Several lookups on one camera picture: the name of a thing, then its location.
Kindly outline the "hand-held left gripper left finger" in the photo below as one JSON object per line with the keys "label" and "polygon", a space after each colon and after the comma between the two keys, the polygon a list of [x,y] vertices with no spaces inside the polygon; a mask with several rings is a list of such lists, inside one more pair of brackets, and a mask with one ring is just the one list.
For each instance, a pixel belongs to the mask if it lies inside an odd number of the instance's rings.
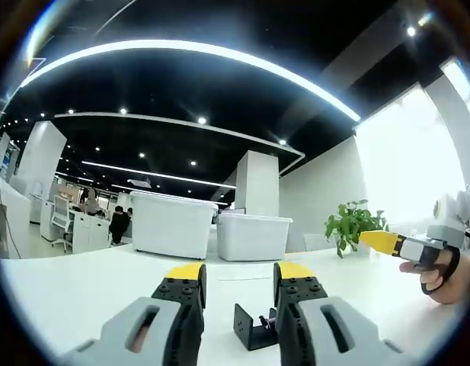
{"label": "hand-held left gripper left finger", "polygon": [[196,365],[204,331],[206,265],[172,268],[150,297],[140,297],[90,339],[62,357],[64,365]]}

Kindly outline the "person's right hand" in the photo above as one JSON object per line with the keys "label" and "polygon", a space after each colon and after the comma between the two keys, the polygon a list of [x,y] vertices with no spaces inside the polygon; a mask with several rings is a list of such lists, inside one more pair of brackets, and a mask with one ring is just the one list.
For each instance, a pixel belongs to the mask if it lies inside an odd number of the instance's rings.
{"label": "person's right hand", "polygon": [[419,275],[424,293],[440,304],[454,304],[464,300],[470,292],[470,258],[460,255],[456,269],[447,281],[438,269],[424,270],[413,262],[403,262],[400,272]]}

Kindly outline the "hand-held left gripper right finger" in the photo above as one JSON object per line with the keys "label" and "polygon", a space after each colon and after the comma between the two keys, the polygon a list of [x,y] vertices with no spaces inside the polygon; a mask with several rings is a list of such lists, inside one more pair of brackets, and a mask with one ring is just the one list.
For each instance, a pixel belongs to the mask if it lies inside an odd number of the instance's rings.
{"label": "hand-held left gripper right finger", "polygon": [[327,295],[314,272],[273,265],[275,328],[281,365],[405,365],[406,354],[348,302]]}

